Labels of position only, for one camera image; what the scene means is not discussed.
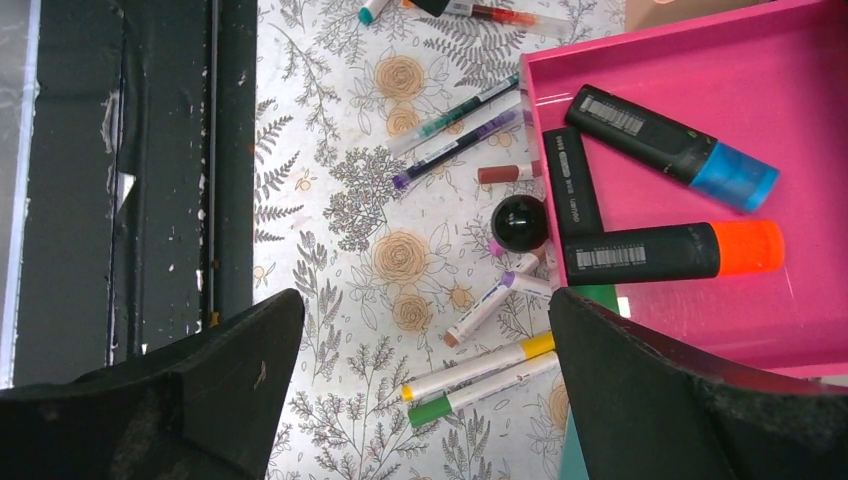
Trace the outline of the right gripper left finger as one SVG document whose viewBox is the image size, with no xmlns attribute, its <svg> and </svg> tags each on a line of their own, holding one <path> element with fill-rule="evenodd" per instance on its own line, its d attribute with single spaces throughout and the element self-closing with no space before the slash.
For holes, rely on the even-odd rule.
<svg viewBox="0 0 848 480">
<path fill-rule="evenodd" d="M 5 479 L 261 479 L 305 307 L 283 290 L 220 325 L 67 384 L 1 394 Z"/>
</svg>

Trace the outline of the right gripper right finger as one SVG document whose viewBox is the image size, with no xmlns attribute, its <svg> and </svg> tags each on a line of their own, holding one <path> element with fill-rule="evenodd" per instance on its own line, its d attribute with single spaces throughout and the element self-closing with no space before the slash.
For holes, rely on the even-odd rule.
<svg viewBox="0 0 848 480">
<path fill-rule="evenodd" d="M 569 289 L 549 305 L 592 479 L 843 479 L 847 390 L 742 365 Z"/>
</svg>

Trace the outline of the orange cap black highlighter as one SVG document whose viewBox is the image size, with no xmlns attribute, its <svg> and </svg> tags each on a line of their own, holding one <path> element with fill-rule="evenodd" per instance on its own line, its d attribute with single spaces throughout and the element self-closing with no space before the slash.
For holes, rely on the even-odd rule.
<svg viewBox="0 0 848 480">
<path fill-rule="evenodd" d="M 762 273 L 785 262 L 771 220 L 697 222 L 577 236 L 562 243 L 568 286 L 617 285 Z"/>
</svg>

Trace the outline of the green cap black highlighter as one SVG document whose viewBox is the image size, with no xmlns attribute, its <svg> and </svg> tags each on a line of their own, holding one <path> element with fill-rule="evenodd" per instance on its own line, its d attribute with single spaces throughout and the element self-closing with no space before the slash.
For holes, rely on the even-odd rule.
<svg viewBox="0 0 848 480">
<path fill-rule="evenodd" d="M 580 132 L 574 127 L 549 130 L 542 134 L 551 188 L 546 199 L 554 207 L 548 209 L 557 220 L 560 240 L 604 232 L 602 217 L 591 178 L 590 168 Z M 558 275 L 557 253 L 560 243 L 549 239 L 546 245 L 549 283 L 555 290 L 562 286 Z M 578 286 L 575 290 L 594 302 L 619 313 L 614 285 Z"/>
</svg>

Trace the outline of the blue cap black highlighter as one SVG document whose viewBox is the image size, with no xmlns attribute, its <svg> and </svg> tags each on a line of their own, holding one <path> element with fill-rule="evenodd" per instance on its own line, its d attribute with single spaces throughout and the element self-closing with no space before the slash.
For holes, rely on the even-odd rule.
<svg viewBox="0 0 848 480">
<path fill-rule="evenodd" d="M 738 211 L 766 201 L 780 171 L 716 137 L 586 84 L 565 122 L 642 164 Z"/>
</svg>

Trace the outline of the pink top drawer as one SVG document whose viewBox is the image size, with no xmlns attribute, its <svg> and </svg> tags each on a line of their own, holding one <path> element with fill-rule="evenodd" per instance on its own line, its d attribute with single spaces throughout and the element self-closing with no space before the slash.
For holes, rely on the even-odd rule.
<svg viewBox="0 0 848 480">
<path fill-rule="evenodd" d="M 714 355 L 847 371 L 847 5 L 773 1 L 530 53 L 541 199 L 495 209 L 557 286 Z"/>
</svg>

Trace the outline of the purple cap white marker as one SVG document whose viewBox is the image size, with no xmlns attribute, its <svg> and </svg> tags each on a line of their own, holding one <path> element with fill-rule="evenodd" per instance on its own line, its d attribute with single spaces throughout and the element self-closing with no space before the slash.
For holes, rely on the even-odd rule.
<svg viewBox="0 0 848 480">
<path fill-rule="evenodd" d="M 545 301 L 550 301 L 553 295 L 553 289 L 548 280 L 529 274 L 506 271 L 502 274 L 500 283 L 510 290 L 532 295 Z"/>
</svg>

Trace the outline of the yellow cap white marker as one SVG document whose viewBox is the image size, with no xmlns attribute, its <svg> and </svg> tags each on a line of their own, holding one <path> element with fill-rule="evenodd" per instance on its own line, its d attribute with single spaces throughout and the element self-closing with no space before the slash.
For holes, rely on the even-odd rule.
<svg viewBox="0 0 848 480">
<path fill-rule="evenodd" d="M 448 387 L 517 365 L 553 351 L 554 348 L 553 334 L 547 331 L 472 357 L 455 366 L 416 377 L 400 388 L 400 395 L 404 402 L 420 400 Z"/>
</svg>

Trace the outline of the green cap white marker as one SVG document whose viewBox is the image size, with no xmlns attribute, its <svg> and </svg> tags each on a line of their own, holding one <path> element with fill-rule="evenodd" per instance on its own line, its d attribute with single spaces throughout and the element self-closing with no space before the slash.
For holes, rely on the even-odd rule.
<svg viewBox="0 0 848 480">
<path fill-rule="evenodd" d="M 467 387 L 411 408 L 408 411 L 409 423 L 413 428 L 419 428 L 451 413 L 456 413 L 479 400 L 517 386 L 529 378 L 551 371 L 558 366 L 557 353 L 555 351 L 547 352 Z"/>
</svg>

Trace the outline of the pink cap white marker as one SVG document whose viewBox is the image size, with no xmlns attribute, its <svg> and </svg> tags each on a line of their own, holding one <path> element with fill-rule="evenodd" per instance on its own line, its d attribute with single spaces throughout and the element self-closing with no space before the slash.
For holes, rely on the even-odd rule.
<svg viewBox="0 0 848 480">
<path fill-rule="evenodd" d="M 496 258 L 499 258 L 506 253 L 506 250 L 495 239 L 489 241 L 488 251 Z"/>
</svg>

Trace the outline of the maroon pen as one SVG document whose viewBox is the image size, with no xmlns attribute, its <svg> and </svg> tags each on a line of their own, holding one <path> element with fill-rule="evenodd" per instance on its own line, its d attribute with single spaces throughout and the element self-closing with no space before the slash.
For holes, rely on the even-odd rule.
<svg viewBox="0 0 848 480">
<path fill-rule="evenodd" d="M 500 165 L 479 168 L 477 179 L 481 185 L 533 181 L 541 175 L 539 160 L 520 165 Z"/>
</svg>

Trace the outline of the green gel pen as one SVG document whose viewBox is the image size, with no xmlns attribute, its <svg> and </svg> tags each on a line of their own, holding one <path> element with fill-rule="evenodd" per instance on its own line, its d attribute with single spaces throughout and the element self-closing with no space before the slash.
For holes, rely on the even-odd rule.
<svg viewBox="0 0 848 480">
<path fill-rule="evenodd" d="M 452 124 L 470 115 L 483 105 L 490 103 L 507 92 L 514 90 L 519 82 L 519 74 L 514 73 L 501 80 L 487 90 L 478 92 L 476 95 L 451 108 L 441 116 L 425 121 L 423 124 L 412 128 L 402 135 L 387 141 L 386 147 L 395 156 L 403 155 L 415 147 L 425 143 Z"/>
</svg>

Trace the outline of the floral table mat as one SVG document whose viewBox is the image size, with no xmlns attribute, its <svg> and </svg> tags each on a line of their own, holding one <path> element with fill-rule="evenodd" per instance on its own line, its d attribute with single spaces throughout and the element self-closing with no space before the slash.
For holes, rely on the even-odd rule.
<svg viewBox="0 0 848 480">
<path fill-rule="evenodd" d="M 299 290 L 300 353 L 269 479 L 558 479 L 569 411 L 548 372 L 413 429 L 411 377 L 548 329 L 513 294 L 457 347 L 445 331 L 519 257 L 488 251 L 493 207 L 531 182 L 481 185 L 520 164 L 515 125 L 397 190 L 392 178 L 515 104 L 509 92 L 401 156 L 386 143 L 515 73 L 525 52 L 616 35 L 620 1 L 515 1 L 567 20 L 564 38 L 432 18 L 390 2 L 371 25 L 358 1 L 258 5 L 253 294 Z"/>
</svg>

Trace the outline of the peach plastic file organizer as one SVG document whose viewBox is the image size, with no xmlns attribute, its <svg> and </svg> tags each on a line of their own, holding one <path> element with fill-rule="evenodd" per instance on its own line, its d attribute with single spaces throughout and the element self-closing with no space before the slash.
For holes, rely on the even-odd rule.
<svg viewBox="0 0 848 480">
<path fill-rule="evenodd" d="M 624 30 L 634 32 L 767 2 L 768 0 L 626 0 Z"/>
</svg>

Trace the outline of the teal cap white marker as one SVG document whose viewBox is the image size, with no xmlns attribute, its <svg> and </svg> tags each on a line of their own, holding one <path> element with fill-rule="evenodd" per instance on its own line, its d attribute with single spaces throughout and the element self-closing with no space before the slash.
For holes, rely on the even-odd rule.
<svg viewBox="0 0 848 480">
<path fill-rule="evenodd" d="M 365 0 L 358 11 L 358 20 L 363 25 L 374 23 L 381 11 L 390 3 L 390 0 Z"/>
</svg>

